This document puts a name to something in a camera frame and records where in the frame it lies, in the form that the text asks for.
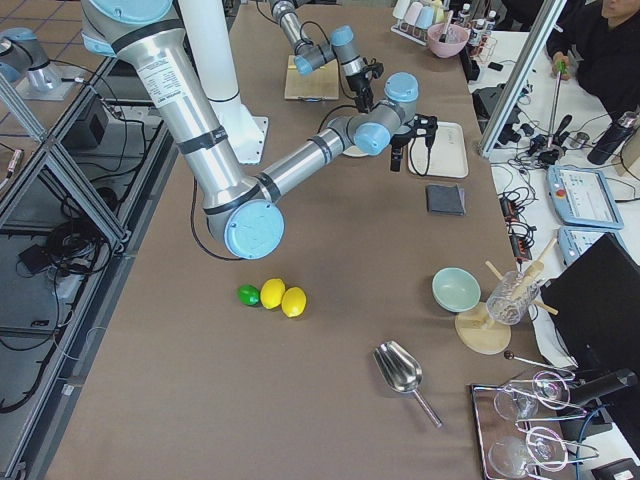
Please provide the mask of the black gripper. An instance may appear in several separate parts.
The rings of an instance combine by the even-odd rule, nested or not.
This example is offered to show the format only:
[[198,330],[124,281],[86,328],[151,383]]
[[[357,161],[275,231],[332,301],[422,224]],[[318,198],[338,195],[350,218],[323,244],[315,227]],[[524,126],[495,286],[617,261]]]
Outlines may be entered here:
[[410,140],[423,138],[425,145],[430,150],[436,138],[438,130],[438,118],[433,115],[416,114],[413,119],[405,125],[405,130],[396,133],[391,139],[391,159],[390,170],[399,172],[402,166],[402,148],[406,146]]
[[378,79],[384,73],[384,66],[377,60],[367,62],[357,68],[357,72],[347,75],[347,83],[354,94],[354,105],[359,112],[366,112],[367,106],[374,102],[371,81]]

